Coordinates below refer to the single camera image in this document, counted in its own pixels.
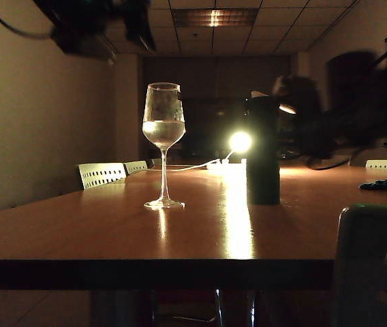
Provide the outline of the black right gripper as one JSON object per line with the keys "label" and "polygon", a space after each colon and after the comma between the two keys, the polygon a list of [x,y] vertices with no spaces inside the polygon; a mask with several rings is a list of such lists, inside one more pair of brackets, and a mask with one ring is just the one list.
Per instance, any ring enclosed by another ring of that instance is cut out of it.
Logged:
{"label": "black right gripper", "polygon": [[[320,99],[314,81],[301,76],[276,79],[273,97],[279,107],[290,114],[319,114]],[[325,113],[296,128],[299,152],[307,157],[305,165],[312,170],[327,170],[346,160],[333,159],[334,152],[351,148],[352,156],[367,148],[381,129],[381,112],[373,106],[362,106],[352,112]]]}

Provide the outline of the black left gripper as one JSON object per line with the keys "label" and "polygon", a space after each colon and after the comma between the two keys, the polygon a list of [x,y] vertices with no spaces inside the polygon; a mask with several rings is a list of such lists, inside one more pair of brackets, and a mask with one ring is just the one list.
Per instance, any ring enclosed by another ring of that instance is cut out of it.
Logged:
{"label": "black left gripper", "polygon": [[[149,24],[150,1],[127,1],[126,38],[147,51],[156,51]],[[67,55],[115,62],[114,47],[100,33],[81,33],[65,25],[52,28],[52,40]]]}

